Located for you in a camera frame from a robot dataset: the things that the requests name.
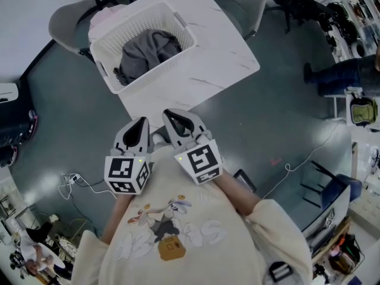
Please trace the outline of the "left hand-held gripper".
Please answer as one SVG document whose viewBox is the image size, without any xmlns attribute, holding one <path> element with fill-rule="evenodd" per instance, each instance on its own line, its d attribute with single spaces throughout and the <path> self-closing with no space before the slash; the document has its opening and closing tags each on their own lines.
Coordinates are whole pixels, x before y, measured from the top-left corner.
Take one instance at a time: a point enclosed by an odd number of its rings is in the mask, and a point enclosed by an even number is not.
<svg viewBox="0 0 380 285">
<path fill-rule="evenodd" d="M 140 195 L 151 175 L 150 124 L 146 117 L 136 118 L 117 134 L 104 163 L 104 180 L 120 195 Z"/>
</svg>

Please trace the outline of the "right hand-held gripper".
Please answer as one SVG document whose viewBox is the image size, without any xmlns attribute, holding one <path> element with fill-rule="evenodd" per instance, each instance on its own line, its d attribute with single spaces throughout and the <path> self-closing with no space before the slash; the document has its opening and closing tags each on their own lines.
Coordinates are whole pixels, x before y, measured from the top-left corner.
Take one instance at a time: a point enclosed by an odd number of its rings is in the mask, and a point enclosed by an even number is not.
<svg viewBox="0 0 380 285">
<path fill-rule="evenodd" d="M 219 177 L 223 162 L 216 140 L 199 116 L 187 110 L 165 109 L 162 119 L 175 149 L 175 160 L 196 185 Z"/>
</svg>

